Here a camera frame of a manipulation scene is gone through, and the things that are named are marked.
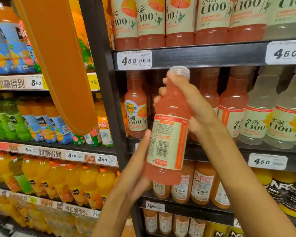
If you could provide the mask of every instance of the bottle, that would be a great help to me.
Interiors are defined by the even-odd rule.
[[[13,97],[11,92],[2,93],[2,95],[5,98],[5,101],[2,104],[2,110],[7,114],[18,138],[22,141],[32,140],[32,135],[24,124],[24,118],[18,111],[17,100]]]
[[[236,237],[244,237],[244,233],[242,231],[241,228],[236,228],[236,227],[233,227],[233,226],[228,226],[227,227],[227,231],[226,231],[226,234],[224,236],[227,236],[227,237],[231,237],[231,236],[236,236]]]
[[[67,145],[72,143],[71,134],[68,130],[68,127],[59,112],[57,111],[55,105],[50,105],[45,107],[45,113],[48,115],[57,137],[59,143]]]
[[[205,221],[191,218],[189,237],[202,237],[205,230]]]
[[[159,199],[166,199],[171,194],[171,186],[165,184],[159,184],[157,182],[152,183],[153,193]]]
[[[264,188],[267,188],[269,184],[272,182],[272,174],[270,170],[253,167],[251,167],[251,170],[253,171],[258,181],[260,182],[260,184],[263,185]]]
[[[227,225],[207,222],[204,237],[224,236],[227,232]]]
[[[234,0],[199,0],[194,44],[225,43]]]
[[[190,200],[193,183],[194,163],[193,161],[183,161],[182,176],[180,184],[171,187],[172,199],[180,204],[185,204]]]
[[[9,187],[12,192],[22,191],[20,185],[13,176],[9,169],[10,155],[6,152],[0,152],[0,175],[4,183]]]
[[[139,48],[165,47],[165,0],[136,0]]]
[[[166,46],[194,44],[197,0],[166,0]]]
[[[139,71],[127,71],[127,93],[125,95],[125,109],[128,117],[129,135],[141,138],[148,127],[147,96],[141,87]]]
[[[83,61],[87,72],[94,72],[94,65],[92,62],[91,51],[89,47],[87,32],[85,24],[83,22],[83,17],[81,14],[71,11],[72,19],[74,21],[74,26],[76,28],[76,33],[78,41],[80,44]]]
[[[210,163],[197,162],[195,164],[191,199],[198,205],[206,205],[209,203],[210,192],[216,171]]]
[[[235,142],[249,101],[247,85],[251,69],[251,66],[232,67],[227,88],[219,97],[218,119]]]
[[[296,74],[287,90],[278,95],[263,141],[280,149],[291,149],[296,143]]]
[[[97,185],[98,175],[98,165],[83,165],[83,171],[80,175],[80,182],[87,196],[90,207],[94,210],[100,210],[103,206],[102,198]]]
[[[236,0],[231,14],[227,42],[261,40],[265,33],[270,0]]]
[[[280,203],[284,195],[288,194],[290,187],[295,182],[295,173],[272,170],[272,182],[269,184],[266,190],[277,203]]]
[[[188,233],[189,222],[190,222],[189,217],[174,215],[174,220],[173,220],[174,235],[176,237],[185,237]]]
[[[172,231],[172,214],[159,212],[159,229],[164,235],[169,235]]]
[[[98,116],[98,127],[100,129],[102,144],[105,147],[113,147],[114,143],[112,140],[112,135],[108,123],[108,119],[106,116],[105,108],[102,105],[97,107],[97,116]]]
[[[103,201],[106,200],[113,189],[115,179],[116,176],[113,171],[108,170],[107,167],[100,168],[100,173],[97,177],[97,185]]]
[[[83,190],[82,183],[80,181],[79,176],[82,172],[82,164],[69,162],[66,164],[66,183],[69,186],[74,199],[77,204],[82,206],[88,203],[86,194]]]
[[[49,172],[48,186],[54,186],[63,203],[72,202],[74,197],[66,183],[66,164],[58,160],[49,161],[51,170]]]
[[[278,75],[259,75],[254,88],[248,93],[249,104],[240,129],[238,140],[249,145],[263,142],[266,127],[270,124],[277,101]]]
[[[18,103],[17,108],[24,119],[25,126],[30,131],[32,138],[35,141],[39,142],[43,141],[44,137],[42,134],[42,128],[33,115],[33,112],[31,111],[30,106],[32,105],[32,103],[34,103],[34,101]]]
[[[34,73],[34,63],[20,33],[19,22],[9,0],[0,0],[0,30],[9,43],[8,48],[14,65],[12,69],[18,73]]]
[[[42,176],[38,175],[39,160],[33,156],[25,155],[23,157],[22,171],[27,176],[28,181],[32,185],[32,189],[37,196],[47,195],[41,182]]]
[[[25,27],[24,27],[24,24],[23,24],[22,20],[20,20],[20,22],[19,22],[19,28],[20,28],[20,33],[21,33],[21,35],[22,35],[22,37],[24,39],[24,43],[25,43],[25,45],[26,45],[26,47],[27,47],[27,49],[28,49],[28,51],[30,53],[30,56],[32,58],[32,61],[34,63],[34,68],[35,68],[36,72],[42,73],[41,67],[40,67],[40,65],[38,63],[38,59],[37,59],[37,57],[35,55],[35,51],[34,51],[34,49],[32,47],[30,39],[28,38],[28,36],[26,34],[26,30],[25,30]]]
[[[296,0],[272,0],[264,40],[296,38]]]
[[[4,129],[5,135],[9,140],[17,140],[18,136],[16,134],[15,128],[8,118],[7,114],[3,110],[3,104],[5,101],[2,98],[2,95],[0,94],[0,122]]]
[[[189,79],[190,71],[186,67],[174,66],[170,68],[167,75],[181,75]],[[190,117],[191,110],[183,93],[168,79],[167,94],[156,104],[147,161],[144,163],[144,176],[165,185],[181,182]],[[160,124],[165,129],[172,129],[171,135],[164,134],[158,128]]]
[[[136,0],[111,0],[117,50],[138,49]]]
[[[30,105],[31,111],[35,118],[37,119],[37,122],[41,126],[42,134],[44,139],[47,143],[55,143],[57,142],[57,136],[55,134],[55,129],[53,126],[53,123],[49,119],[45,107],[47,107],[49,104],[44,102],[32,102]]]
[[[59,198],[59,195],[55,189],[54,183],[50,181],[50,163],[49,159],[38,157],[37,176],[41,179],[44,190],[47,192],[49,198]]]
[[[145,227],[149,235],[153,235],[158,229],[157,211],[143,209],[145,218]]]
[[[210,195],[210,200],[218,208],[228,209],[230,207],[228,196],[225,192],[224,187],[222,186],[222,183],[220,182],[218,175],[215,177],[213,183],[213,190]]]
[[[13,173],[14,178],[19,183],[22,191],[25,194],[34,193],[28,177],[22,171],[23,155],[10,156],[9,170]]]

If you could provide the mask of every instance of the red grapefruit drink bottle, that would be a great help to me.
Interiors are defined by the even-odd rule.
[[[111,0],[117,50],[139,49],[136,0]]]
[[[197,0],[166,2],[166,46],[193,45]]]
[[[190,71],[183,66],[174,66],[167,72],[167,76],[170,75],[189,79]],[[167,94],[156,104],[143,175],[160,184],[176,185],[181,182],[191,110],[181,90],[170,79],[166,88]]]
[[[199,0],[194,44],[225,43],[234,0]]]
[[[212,106],[216,114],[219,105],[219,95],[217,93],[218,76],[219,67],[201,68],[199,91],[205,100],[207,100],[207,102]],[[191,133],[191,138],[197,141],[197,137],[193,133]]]
[[[165,0],[136,0],[139,48],[165,47]]]
[[[145,134],[147,123],[147,96],[141,87],[140,71],[127,71],[127,93],[125,109],[128,118],[128,131],[132,137]]]
[[[270,0],[236,0],[227,42],[261,40],[267,21],[265,13],[270,5]]]
[[[247,85],[251,70],[252,66],[232,67],[227,88],[219,97],[218,119],[234,141],[239,135],[249,101]]]

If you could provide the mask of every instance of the person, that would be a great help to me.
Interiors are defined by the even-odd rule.
[[[296,237],[295,226],[258,182],[225,126],[216,117],[211,105],[185,77],[168,75],[163,79],[165,84],[168,78],[180,88],[192,110],[189,131],[197,136],[219,175],[245,236]],[[160,96],[154,99],[154,105],[166,94],[166,87],[161,87],[159,94]],[[150,136],[151,131],[146,130],[136,152],[108,196],[92,237],[121,235],[132,205],[150,183],[141,175]]]

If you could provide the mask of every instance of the bottle label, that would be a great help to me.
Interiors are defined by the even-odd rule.
[[[231,230],[228,237],[243,237],[244,234],[238,234],[235,231]]]
[[[136,0],[111,0],[115,38],[138,37]]]
[[[148,233],[153,233],[157,230],[157,214],[154,217],[147,217],[145,216],[145,225],[146,225],[146,231]]]
[[[225,192],[225,189],[224,187],[222,186],[222,183],[219,182],[219,186],[218,186],[218,189],[217,189],[217,193],[216,193],[216,196],[215,196],[215,200],[220,203],[220,204],[223,204],[223,205],[230,205],[229,203],[229,199],[227,197],[227,194]]]
[[[296,110],[276,106],[266,134],[280,141],[296,141]]]
[[[232,138],[239,135],[246,108],[232,109],[219,105],[218,119],[225,125]]]
[[[247,107],[240,134],[251,138],[263,138],[266,127],[270,124],[274,109]]]
[[[93,191],[85,191],[88,202],[91,206],[92,209],[101,209],[103,202],[102,202],[102,197],[100,195],[100,192],[98,189],[93,190]]]
[[[181,175],[180,184],[176,184],[172,186],[172,195],[178,200],[186,200],[189,181],[190,181],[189,175]]]
[[[180,220],[176,220],[175,223],[175,235],[178,237],[185,237],[187,235],[187,231],[188,231],[188,223],[190,220],[188,221],[180,221]]]
[[[136,0],[138,35],[165,34],[165,0]]]
[[[66,125],[62,117],[49,117],[49,119],[53,124],[58,142],[64,145],[72,143],[72,137],[68,130],[68,126]]]
[[[42,183],[40,182],[36,182],[34,179],[31,179],[29,180],[30,183],[31,183],[31,186],[33,188],[33,190],[36,192],[36,193],[40,193],[40,192],[43,192],[44,191],[44,188],[43,188],[43,185]]]
[[[57,142],[57,136],[55,134],[55,129],[53,123],[47,115],[36,116],[37,122],[42,128],[42,134],[47,143]]]
[[[213,111],[215,111],[215,114],[217,115],[218,107],[213,108]]]
[[[171,170],[181,170],[188,132],[188,119],[155,115],[147,162]]]
[[[37,122],[37,119],[34,115],[26,115],[23,116],[25,126],[28,128],[28,130],[31,133],[31,136],[36,141],[43,141],[44,137],[41,135],[42,128]]]
[[[213,185],[214,175],[202,175],[197,170],[194,172],[192,195],[199,201],[209,200],[210,190]]]
[[[196,30],[229,27],[234,0],[199,0]]]
[[[166,34],[194,32],[197,0],[166,0]]]
[[[153,190],[158,195],[165,195],[166,194],[166,185],[165,184],[159,184],[157,182],[153,183]]]
[[[35,72],[34,63],[21,35],[19,25],[13,22],[0,22],[0,30],[7,40],[16,71],[18,73]]]
[[[143,131],[147,129],[147,104],[136,105],[131,100],[125,101],[125,109],[128,118],[128,128],[131,131]]]
[[[71,190],[66,184],[56,184],[55,188],[62,202],[73,201]]]
[[[33,191],[31,183],[28,181],[26,175],[15,176],[15,179],[24,193],[31,193]]]
[[[296,0],[272,0],[268,25],[296,23]]]
[[[159,214],[159,226],[163,233],[169,233],[172,230],[172,215],[164,217]]]
[[[81,186],[76,188],[71,188],[71,193],[74,196],[74,199],[77,203],[82,203],[87,201],[85,192],[82,190]]]
[[[54,186],[48,185],[47,182],[43,182],[42,184],[43,184],[43,187],[44,187],[44,189],[46,190],[46,192],[48,193],[49,196],[53,196],[53,195],[56,194],[56,189],[55,189]]]
[[[98,121],[99,121],[98,127],[100,129],[102,143],[104,145],[112,145],[113,140],[112,140],[111,131],[110,131],[110,127],[109,127],[109,123],[107,121],[107,118],[98,116]]]
[[[236,0],[230,20],[230,28],[244,25],[266,24],[266,11],[270,0]]]
[[[293,184],[294,183],[285,183],[276,179],[272,179],[272,182],[269,184],[266,190],[277,203],[280,203],[284,195],[287,195]]]
[[[213,235],[213,236],[214,236],[214,237],[222,237],[222,236],[224,236],[224,235],[225,235],[225,232],[219,232],[219,231],[216,230],[216,231],[214,232],[214,235]]]
[[[194,219],[191,219],[190,229],[189,229],[189,235],[190,237],[202,237],[205,229],[205,223],[204,224],[198,224],[195,222]]]

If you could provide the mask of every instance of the price tag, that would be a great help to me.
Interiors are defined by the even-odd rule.
[[[282,155],[264,155],[251,153],[248,165],[250,167],[264,168],[271,170],[285,170],[288,158]]]
[[[84,160],[83,152],[67,150],[65,159],[71,160],[71,161],[83,161]]]
[[[38,90],[44,89],[42,78],[31,76],[30,77],[30,89],[38,89]]]
[[[38,147],[24,145],[21,149],[22,153],[27,155],[38,155]]]
[[[146,209],[153,210],[153,211],[165,212],[166,206],[164,204],[146,201]]]
[[[98,81],[98,76],[97,74],[94,73],[87,73],[88,80],[89,80],[89,85],[92,91],[99,91],[100,90],[100,85]]]
[[[116,167],[118,167],[117,159],[116,159],[116,156],[115,155],[101,155],[101,154],[96,154],[95,163],[100,164],[100,165],[116,166]]]
[[[237,218],[234,219],[234,227],[236,227],[236,228],[241,228],[241,226],[240,226],[240,224],[239,224]]]
[[[41,204],[41,198],[38,198],[38,197],[35,197],[35,196],[28,196],[26,202],[31,203],[31,204],[40,205]]]
[[[7,143],[5,143],[5,142],[0,142],[0,150],[5,150],[5,151],[7,151],[8,149],[7,149]]]
[[[152,52],[120,51],[117,53],[117,67],[119,70],[146,70],[152,67]]]
[[[266,48],[265,62],[269,65],[296,64],[296,40],[270,42]]]

